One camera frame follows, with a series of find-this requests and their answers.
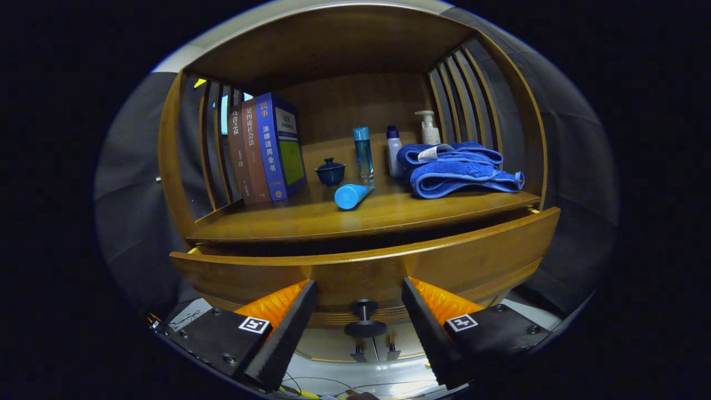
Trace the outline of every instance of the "book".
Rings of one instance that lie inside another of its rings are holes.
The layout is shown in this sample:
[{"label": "book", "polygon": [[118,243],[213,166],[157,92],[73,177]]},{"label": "book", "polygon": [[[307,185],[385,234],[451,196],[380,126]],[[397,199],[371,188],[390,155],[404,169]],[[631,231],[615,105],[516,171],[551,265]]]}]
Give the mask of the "book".
[{"label": "book", "polygon": [[252,180],[250,178],[250,167],[247,165],[247,152],[245,151],[245,140],[242,130],[241,118],[242,105],[233,106],[228,113],[228,145],[232,158],[232,169],[235,171],[235,182],[237,189],[242,195],[245,204],[251,204]]},{"label": "book", "polygon": [[296,108],[265,93],[255,98],[257,133],[272,201],[285,200],[306,183],[304,157],[296,129]]},{"label": "book", "polygon": [[257,134],[257,117],[255,112],[255,99],[251,98],[242,104],[242,138],[245,142],[247,165],[250,170],[252,182],[252,196],[245,204],[258,204],[271,201],[267,178],[264,175],[262,152],[260,151],[259,135]]}]

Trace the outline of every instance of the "dark background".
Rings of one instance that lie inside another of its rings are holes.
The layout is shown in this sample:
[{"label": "dark background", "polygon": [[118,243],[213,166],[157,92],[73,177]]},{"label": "dark background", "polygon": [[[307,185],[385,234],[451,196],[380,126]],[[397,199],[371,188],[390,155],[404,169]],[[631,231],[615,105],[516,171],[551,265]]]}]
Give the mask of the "dark background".
[{"label": "dark background", "polygon": [[[14,192],[6,228],[9,283],[24,295],[10,291],[5,322],[15,333],[6,346],[18,352],[5,363],[16,365],[15,398],[242,397],[152,338],[129,309],[97,247],[92,181],[103,137],[138,83],[178,47],[260,3],[36,4],[5,13],[16,142],[5,146],[4,171],[10,186],[38,182]],[[693,118],[704,105],[692,90],[704,72],[695,55],[707,53],[694,19],[701,10],[642,1],[451,3],[525,41],[578,86],[609,133],[623,184],[621,228],[599,292],[565,335],[489,390],[533,398],[692,393],[708,368],[701,356],[693,367],[682,359],[704,348],[695,347],[703,331],[685,315],[699,304],[702,277],[685,249],[702,248],[700,215],[686,214],[704,182],[696,171],[705,160],[693,151],[701,146]]]}]

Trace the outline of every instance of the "metal rod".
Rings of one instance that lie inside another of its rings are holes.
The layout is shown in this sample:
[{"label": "metal rod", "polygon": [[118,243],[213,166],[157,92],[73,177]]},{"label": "metal rod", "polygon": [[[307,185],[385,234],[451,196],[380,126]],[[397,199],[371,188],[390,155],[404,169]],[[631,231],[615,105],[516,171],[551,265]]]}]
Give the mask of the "metal rod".
[{"label": "metal rod", "polygon": [[375,346],[375,338],[371,337],[371,339],[373,340],[373,350],[375,350],[375,359],[380,362],[380,356],[378,356],[378,347]]}]

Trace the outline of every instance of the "blue liquid bottle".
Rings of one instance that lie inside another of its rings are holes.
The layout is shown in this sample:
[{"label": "blue liquid bottle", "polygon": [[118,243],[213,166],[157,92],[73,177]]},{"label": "blue liquid bottle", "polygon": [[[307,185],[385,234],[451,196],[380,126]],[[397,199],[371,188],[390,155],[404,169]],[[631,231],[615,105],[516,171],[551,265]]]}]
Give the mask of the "blue liquid bottle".
[{"label": "blue liquid bottle", "polygon": [[355,140],[355,152],[358,155],[360,180],[372,181],[373,156],[370,154],[370,131],[368,131],[368,127],[354,128],[353,140]]}]

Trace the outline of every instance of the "open drawer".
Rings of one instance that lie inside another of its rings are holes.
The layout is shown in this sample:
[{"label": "open drawer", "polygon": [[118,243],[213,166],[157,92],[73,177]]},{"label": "open drawer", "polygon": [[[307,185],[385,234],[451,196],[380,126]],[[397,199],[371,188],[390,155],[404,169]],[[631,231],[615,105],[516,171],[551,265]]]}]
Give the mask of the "open drawer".
[{"label": "open drawer", "polygon": [[343,326],[358,298],[380,303],[374,320],[408,321],[400,299],[405,276],[474,302],[491,299],[533,274],[550,245],[560,215],[553,207],[475,231],[367,251],[315,256],[215,256],[197,248],[171,253],[181,275],[208,302],[237,308],[304,279],[319,299],[310,327]]}]

